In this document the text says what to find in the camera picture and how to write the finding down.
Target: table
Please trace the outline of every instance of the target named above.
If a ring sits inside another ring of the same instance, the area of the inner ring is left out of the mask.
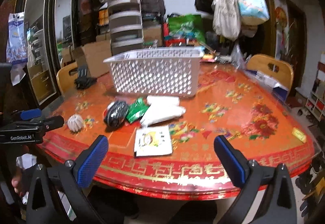
[[[75,159],[98,135],[108,138],[109,149],[94,179],[135,194],[176,200],[208,200],[238,194],[213,150],[214,138],[225,135],[235,149],[261,165],[284,162],[291,177],[302,173],[315,154],[313,137],[258,84],[232,65],[201,64],[195,97],[182,98],[186,113],[169,124],[173,144],[170,156],[134,158],[139,121],[107,132],[103,112],[116,94],[109,74],[84,91],[59,98],[46,115],[72,114],[85,127],[73,133],[65,124],[48,132],[39,147],[59,162]],[[134,101],[136,97],[127,97]],[[307,135],[303,143],[292,132]]]

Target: white cloth bag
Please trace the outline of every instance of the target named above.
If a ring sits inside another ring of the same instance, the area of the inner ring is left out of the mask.
[[[237,0],[214,0],[213,29],[217,35],[235,41],[241,31]]]

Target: chair backrest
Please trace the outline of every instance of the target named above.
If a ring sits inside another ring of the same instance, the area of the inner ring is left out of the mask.
[[[56,74],[57,85],[59,86],[61,94],[74,87],[74,80],[78,77],[78,71],[70,75],[70,71],[78,68],[77,63],[74,62],[61,68]]]
[[[248,61],[247,69],[269,75],[291,90],[294,70],[287,62],[276,60],[264,54],[256,54]]]

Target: black glove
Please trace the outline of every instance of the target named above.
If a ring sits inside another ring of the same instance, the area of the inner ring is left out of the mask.
[[[78,77],[74,80],[77,89],[86,89],[97,82],[97,78],[87,77],[88,67],[86,65],[78,67]]]

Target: mirror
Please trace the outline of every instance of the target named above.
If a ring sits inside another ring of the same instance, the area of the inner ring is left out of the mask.
[[[27,69],[39,104],[56,93],[52,75],[49,72],[49,58],[46,52],[44,33],[45,0],[26,0],[25,38],[27,41]]]
[[[64,66],[64,55],[69,55],[74,49],[74,38],[71,30],[71,3],[72,0],[55,0],[55,39],[61,68]]]

